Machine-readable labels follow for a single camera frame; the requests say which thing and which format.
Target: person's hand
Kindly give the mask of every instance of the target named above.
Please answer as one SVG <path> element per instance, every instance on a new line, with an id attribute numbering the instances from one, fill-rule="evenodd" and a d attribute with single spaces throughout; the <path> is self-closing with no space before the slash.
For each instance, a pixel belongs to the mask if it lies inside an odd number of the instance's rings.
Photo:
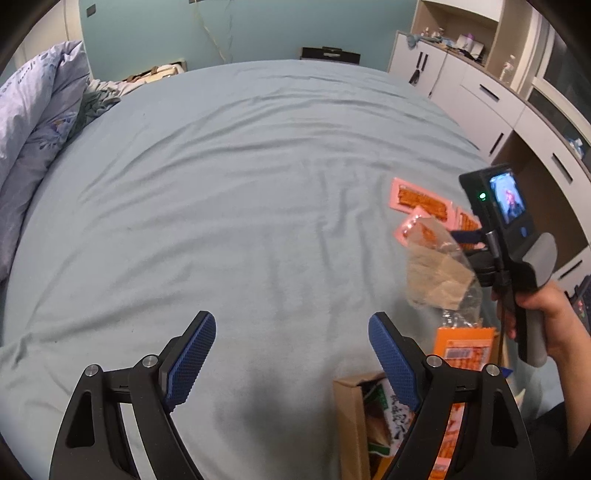
<path id="1" fill-rule="evenodd" d="M 492 299 L 499 300 L 499 296 L 493 292 Z M 518 293 L 515 301 L 517 305 L 527 310 L 544 312 L 546 348 L 548 355 L 555 360 L 568 353 L 570 344 L 577 335 L 587 333 L 568 298 L 553 280 L 536 293 Z M 501 309 L 501 302 L 497 302 L 496 314 L 499 318 L 501 318 Z M 507 309 L 505 309 L 505 331 L 510 339 L 515 340 L 517 336 L 515 316 Z"/>

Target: metal screw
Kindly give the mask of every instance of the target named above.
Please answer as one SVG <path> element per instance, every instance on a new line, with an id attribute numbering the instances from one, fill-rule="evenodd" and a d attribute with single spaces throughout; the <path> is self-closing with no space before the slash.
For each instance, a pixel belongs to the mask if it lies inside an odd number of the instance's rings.
<path id="1" fill-rule="evenodd" d="M 443 365 L 443 360 L 441 360 L 441 357 L 437 355 L 429 355 L 427 357 L 427 364 L 437 368 Z"/>
<path id="2" fill-rule="evenodd" d="M 493 377 L 496 377 L 498 374 L 501 373 L 501 371 L 499 370 L 499 367 L 497 367 L 496 365 L 489 364 L 486 366 L 486 373 L 492 375 Z"/>
<path id="3" fill-rule="evenodd" d="M 158 357 L 156 355 L 145 356 L 142 360 L 142 365 L 146 368 L 153 367 L 158 363 Z"/>
<path id="4" fill-rule="evenodd" d="M 88 367 L 86 367 L 86 370 L 84 370 L 84 374 L 87 377 L 93 377 L 94 375 L 96 375 L 99 372 L 99 366 L 98 365 L 89 365 Z"/>

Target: barcode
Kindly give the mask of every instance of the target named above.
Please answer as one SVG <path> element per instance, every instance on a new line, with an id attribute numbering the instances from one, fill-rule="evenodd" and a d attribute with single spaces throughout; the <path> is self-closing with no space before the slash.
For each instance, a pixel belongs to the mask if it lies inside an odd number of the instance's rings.
<path id="1" fill-rule="evenodd" d="M 471 348 L 447 348 L 445 350 L 445 355 L 443 358 L 471 358 L 472 357 L 472 349 Z"/>

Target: light blue wall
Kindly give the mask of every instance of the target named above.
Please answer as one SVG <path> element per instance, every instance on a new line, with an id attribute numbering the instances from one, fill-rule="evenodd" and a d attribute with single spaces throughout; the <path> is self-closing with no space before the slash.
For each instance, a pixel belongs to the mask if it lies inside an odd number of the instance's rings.
<path id="1" fill-rule="evenodd" d="M 12 75 L 16 71 L 17 71 L 17 66 L 14 63 L 14 59 L 10 59 L 10 61 L 8 62 L 8 65 L 6 65 L 6 68 L 4 69 L 2 74 L 0 75 L 0 86 L 4 85 L 4 82 L 6 82 L 8 80 L 8 78 L 10 77 L 10 75 Z"/>
<path id="2" fill-rule="evenodd" d="M 295 59 L 300 47 L 331 46 L 386 70 L 395 32 L 410 29 L 415 6 L 416 0 L 80 0 L 80 16 L 94 76 L 121 80 L 179 59 L 189 69 L 221 64 L 197 9 L 234 62 Z"/>

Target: blue textured finger pad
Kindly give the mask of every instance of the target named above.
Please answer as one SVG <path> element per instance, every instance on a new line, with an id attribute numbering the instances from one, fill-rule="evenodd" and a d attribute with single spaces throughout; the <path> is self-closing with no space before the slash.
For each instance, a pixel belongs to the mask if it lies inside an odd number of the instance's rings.
<path id="1" fill-rule="evenodd" d="M 413 369 L 376 315 L 369 319 L 368 330 L 369 342 L 374 348 L 384 373 L 386 373 L 392 390 L 396 393 L 400 403 L 409 406 L 412 411 L 416 412 L 420 406 L 420 400 Z"/>
<path id="2" fill-rule="evenodd" d="M 187 400 L 215 337 L 216 321 L 213 315 L 208 314 L 168 375 L 164 402 L 170 411 Z"/>

